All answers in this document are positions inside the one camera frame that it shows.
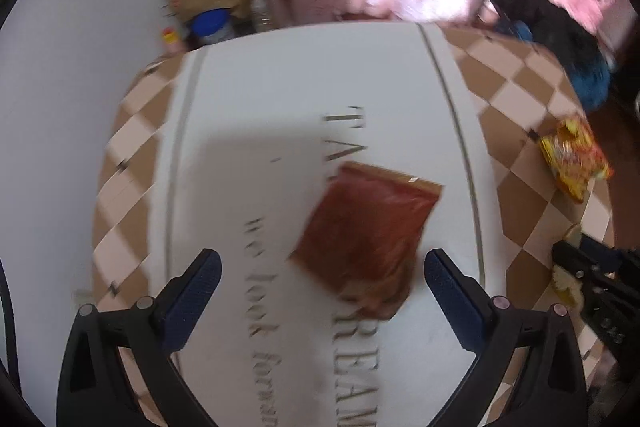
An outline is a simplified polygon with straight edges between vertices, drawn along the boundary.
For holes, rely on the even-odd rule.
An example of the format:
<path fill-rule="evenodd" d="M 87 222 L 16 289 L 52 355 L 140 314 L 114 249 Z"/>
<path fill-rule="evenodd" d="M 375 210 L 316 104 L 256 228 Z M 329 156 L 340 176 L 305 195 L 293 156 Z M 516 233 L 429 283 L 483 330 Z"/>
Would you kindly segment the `orange yellow snack wrapper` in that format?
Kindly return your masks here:
<path fill-rule="evenodd" d="M 579 115 L 567 117 L 541 135 L 537 145 L 558 189 L 581 204 L 593 181 L 608 181 L 614 170 L 585 121 Z"/>

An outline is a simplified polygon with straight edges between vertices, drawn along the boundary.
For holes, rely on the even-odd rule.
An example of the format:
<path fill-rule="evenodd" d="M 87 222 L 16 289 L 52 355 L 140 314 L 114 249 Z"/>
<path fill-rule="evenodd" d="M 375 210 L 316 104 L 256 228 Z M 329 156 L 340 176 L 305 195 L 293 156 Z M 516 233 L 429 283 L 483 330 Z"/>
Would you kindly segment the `blue lidded white tub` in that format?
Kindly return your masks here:
<path fill-rule="evenodd" d="M 198 14 L 191 22 L 191 32 L 202 46 L 224 42 L 235 37 L 231 12 L 214 9 Z"/>

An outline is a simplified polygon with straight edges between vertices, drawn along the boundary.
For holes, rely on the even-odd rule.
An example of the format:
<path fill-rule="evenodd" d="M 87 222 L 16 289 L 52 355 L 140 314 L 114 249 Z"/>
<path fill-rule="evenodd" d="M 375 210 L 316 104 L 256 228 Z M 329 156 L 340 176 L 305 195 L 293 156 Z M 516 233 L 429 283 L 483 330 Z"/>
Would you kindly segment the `brown red foil wrapper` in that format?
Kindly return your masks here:
<path fill-rule="evenodd" d="M 442 186 L 346 161 L 290 259 L 363 319 L 389 320 L 411 293 L 416 251 Z"/>

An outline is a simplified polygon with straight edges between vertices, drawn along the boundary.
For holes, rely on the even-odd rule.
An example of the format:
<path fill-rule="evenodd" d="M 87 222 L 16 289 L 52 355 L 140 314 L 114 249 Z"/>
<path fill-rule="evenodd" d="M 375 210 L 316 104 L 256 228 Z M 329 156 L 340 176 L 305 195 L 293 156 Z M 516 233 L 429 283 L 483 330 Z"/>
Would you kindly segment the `checkered tablecloth on table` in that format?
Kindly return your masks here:
<path fill-rule="evenodd" d="M 93 292 L 126 309 L 205 248 L 222 277 L 175 355 L 221 426 L 426 426 L 474 362 L 424 281 L 442 248 L 490 295 L 547 311 L 552 245 L 614 239 L 535 134 L 582 106 L 542 46 L 417 23 L 334 23 L 168 58 L 120 102 L 93 220 Z"/>

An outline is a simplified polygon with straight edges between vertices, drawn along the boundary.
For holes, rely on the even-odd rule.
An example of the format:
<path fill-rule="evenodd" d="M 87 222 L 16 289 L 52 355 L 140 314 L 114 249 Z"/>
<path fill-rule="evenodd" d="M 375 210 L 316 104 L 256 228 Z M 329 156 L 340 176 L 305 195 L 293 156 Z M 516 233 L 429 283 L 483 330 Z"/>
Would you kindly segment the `black clothes pile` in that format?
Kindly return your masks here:
<path fill-rule="evenodd" d="M 608 66 L 597 38 L 550 0 L 488 1 L 501 18 L 524 23 L 534 43 L 551 51 L 567 72 L 591 72 Z"/>

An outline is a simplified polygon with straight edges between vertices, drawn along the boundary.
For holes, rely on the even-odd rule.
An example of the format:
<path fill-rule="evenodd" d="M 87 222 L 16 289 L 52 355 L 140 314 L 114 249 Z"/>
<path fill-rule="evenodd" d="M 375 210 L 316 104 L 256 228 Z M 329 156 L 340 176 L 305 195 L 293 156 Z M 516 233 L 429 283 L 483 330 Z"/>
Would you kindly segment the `small orange capped bottle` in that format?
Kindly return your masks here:
<path fill-rule="evenodd" d="M 165 27 L 162 31 L 162 38 L 166 55 L 175 56 L 183 54 L 183 42 L 174 28 Z"/>

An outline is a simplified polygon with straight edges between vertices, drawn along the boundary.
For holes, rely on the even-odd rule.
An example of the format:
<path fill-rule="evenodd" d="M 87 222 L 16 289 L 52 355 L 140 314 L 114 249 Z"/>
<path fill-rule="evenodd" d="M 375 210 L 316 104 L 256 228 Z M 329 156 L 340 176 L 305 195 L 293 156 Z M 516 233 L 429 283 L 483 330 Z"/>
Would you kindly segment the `blue jacket pile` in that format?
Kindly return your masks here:
<path fill-rule="evenodd" d="M 568 20 L 538 20 L 536 24 L 501 17 L 495 31 L 518 40 L 541 44 L 564 68 L 582 108 L 591 113 L 608 98 L 611 72 L 598 40 L 582 26 Z"/>

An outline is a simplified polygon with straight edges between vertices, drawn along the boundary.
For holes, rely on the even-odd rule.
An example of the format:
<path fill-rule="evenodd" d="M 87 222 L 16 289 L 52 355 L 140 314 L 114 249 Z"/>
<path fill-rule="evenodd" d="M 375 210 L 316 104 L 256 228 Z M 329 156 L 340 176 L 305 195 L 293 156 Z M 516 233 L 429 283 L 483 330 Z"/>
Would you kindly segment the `clear plastic bottle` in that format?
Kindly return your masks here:
<path fill-rule="evenodd" d="M 273 30 L 274 23 L 266 0 L 252 0 L 250 10 L 252 11 L 253 26 L 257 32 Z"/>

